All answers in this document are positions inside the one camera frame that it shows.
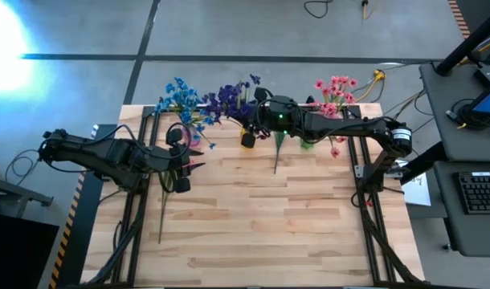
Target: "table leg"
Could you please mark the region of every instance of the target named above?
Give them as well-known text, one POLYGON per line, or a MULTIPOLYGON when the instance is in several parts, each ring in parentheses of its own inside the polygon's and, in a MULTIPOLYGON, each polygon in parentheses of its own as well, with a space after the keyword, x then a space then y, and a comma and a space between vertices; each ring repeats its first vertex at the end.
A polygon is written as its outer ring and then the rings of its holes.
POLYGON ((446 161, 447 155, 445 154, 445 149, 443 148, 443 143, 440 141, 430 147, 427 151, 416 157, 414 160, 407 163, 405 168, 409 169, 407 173, 404 173, 400 183, 402 185, 411 181, 418 175, 425 173, 427 170, 432 168, 435 161, 446 161))

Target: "white paper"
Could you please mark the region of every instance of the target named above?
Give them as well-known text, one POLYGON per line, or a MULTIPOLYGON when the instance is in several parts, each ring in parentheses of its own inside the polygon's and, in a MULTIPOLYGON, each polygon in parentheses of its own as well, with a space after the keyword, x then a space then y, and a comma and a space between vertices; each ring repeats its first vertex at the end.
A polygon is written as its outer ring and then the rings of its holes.
MULTIPOLYGON (((406 161, 397 161, 398 165, 407 165, 406 161)), ((430 206, 431 198, 429 197, 429 187, 427 186, 427 176, 425 173, 417 176, 411 181, 408 181, 402 186, 404 192, 404 200, 407 204, 430 206)))

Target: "butcher block tabletop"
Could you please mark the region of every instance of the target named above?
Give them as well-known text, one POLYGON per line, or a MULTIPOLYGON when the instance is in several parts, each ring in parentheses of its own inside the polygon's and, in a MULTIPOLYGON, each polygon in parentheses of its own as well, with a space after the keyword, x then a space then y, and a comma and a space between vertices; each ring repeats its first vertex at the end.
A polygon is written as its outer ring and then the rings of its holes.
MULTIPOLYGON (((382 114, 379 104, 360 104, 363 116, 382 114)), ((138 134, 142 105, 125 105, 119 124, 138 134)), ((178 117, 162 113, 157 145, 165 148, 166 129, 178 117)), ((152 118, 147 126, 149 143, 152 118)), ((170 194, 166 202, 161 243, 161 186, 153 175, 138 255, 135 286, 147 287, 322 287, 371 285, 347 142, 337 144, 338 158, 328 141, 304 150, 298 137, 286 136, 274 174, 276 140, 257 140, 253 149, 240 145, 241 128, 228 120, 207 126, 204 153, 191 157, 206 164, 190 176, 191 191, 170 194)), ((125 130, 116 137, 129 138, 125 130)), ((381 147, 368 139, 371 157, 381 147)), ((396 180, 385 186, 400 189, 396 180)), ((106 183, 101 197, 117 190, 106 183)), ((97 210, 82 281, 105 264, 113 233, 121 220, 126 193, 104 200, 97 210)), ((423 279, 419 253, 401 193, 379 193, 391 247, 414 275, 423 279)), ((134 202, 134 214, 138 201, 134 202)), ((130 248, 124 257, 127 276, 130 248)), ((381 277, 386 280, 382 252, 376 244, 381 277)))

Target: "keyboard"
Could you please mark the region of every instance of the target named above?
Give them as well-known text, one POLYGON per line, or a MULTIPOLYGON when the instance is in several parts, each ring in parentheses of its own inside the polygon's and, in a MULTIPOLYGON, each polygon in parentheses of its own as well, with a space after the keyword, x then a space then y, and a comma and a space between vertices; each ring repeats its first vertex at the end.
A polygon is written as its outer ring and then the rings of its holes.
POLYGON ((466 214, 490 214, 490 173, 455 173, 466 214))

